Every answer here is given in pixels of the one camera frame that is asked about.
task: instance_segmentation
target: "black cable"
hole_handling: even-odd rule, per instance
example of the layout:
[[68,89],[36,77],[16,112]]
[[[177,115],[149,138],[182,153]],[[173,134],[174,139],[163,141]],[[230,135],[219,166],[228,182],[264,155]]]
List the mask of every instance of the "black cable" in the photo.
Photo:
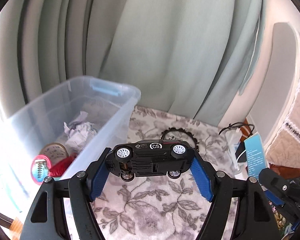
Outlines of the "black cable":
[[243,126],[248,126],[249,128],[252,126],[252,130],[251,130],[250,134],[248,135],[248,137],[250,137],[252,135],[253,130],[254,130],[254,125],[251,124],[251,123],[243,123],[243,122],[236,122],[236,123],[233,123],[233,124],[229,124],[229,126],[221,129],[221,131],[219,132],[219,135],[227,129],[231,130],[232,128],[241,128]]

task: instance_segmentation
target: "white wall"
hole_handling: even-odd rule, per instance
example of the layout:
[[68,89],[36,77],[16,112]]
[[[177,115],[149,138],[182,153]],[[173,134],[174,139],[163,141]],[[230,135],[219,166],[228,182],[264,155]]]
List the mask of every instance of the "white wall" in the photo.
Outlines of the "white wall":
[[243,121],[256,101],[270,62],[273,25],[277,22],[289,22],[300,33],[300,13],[291,0],[266,0],[265,21],[260,58],[255,71],[244,93],[241,96],[237,93],[234,97],[220,121],[219,127],[226,127],[229,123]]

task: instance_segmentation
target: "blue label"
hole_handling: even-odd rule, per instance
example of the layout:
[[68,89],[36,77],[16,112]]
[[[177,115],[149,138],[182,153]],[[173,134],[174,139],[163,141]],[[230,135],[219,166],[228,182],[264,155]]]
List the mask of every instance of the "blue label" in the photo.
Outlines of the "blue label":
[[248,175],[259,179],[259,173],[267,167],[265,153],[259,134],[255,134],[244,140],[246,147]]

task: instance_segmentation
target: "red plastic object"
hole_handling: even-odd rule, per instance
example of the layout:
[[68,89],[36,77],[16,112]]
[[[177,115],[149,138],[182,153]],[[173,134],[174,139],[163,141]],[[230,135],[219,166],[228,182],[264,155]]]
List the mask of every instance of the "red plastic object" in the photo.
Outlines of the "red plastic object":
[[63,173],[65,173],[66,169],[70,166],[70,164],[73,162],[74,157],[67,157],[63,159],[62,161],[58,162],[56,165],[54,165],[50,169],[50,176],[51,177],[61,177]]

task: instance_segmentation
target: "blue gripper pad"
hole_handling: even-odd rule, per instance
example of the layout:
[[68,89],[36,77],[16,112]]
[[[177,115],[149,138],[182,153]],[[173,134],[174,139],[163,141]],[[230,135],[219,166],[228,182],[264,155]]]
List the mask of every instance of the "blue gripper pad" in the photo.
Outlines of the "blue gripper pad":
[[211,202],[213,199],[213,193],[211,190],[210,180],[203,168],[200,166],[197,158],[193,159],[190,170],[201,195]]
[[284,202],[278,198],[277,196],[275,196],[271,191],[266,190],[265,191],[265,195],[266,197],[275,205],[279,206],[279,205],[283,205]]
[[92,200],[95,200],[101,195],[103,187],[105,186],[106,181],[108,179],[108,176],[109,171],[106,167],[106,163],[103,162],[91,182],[90,198]]

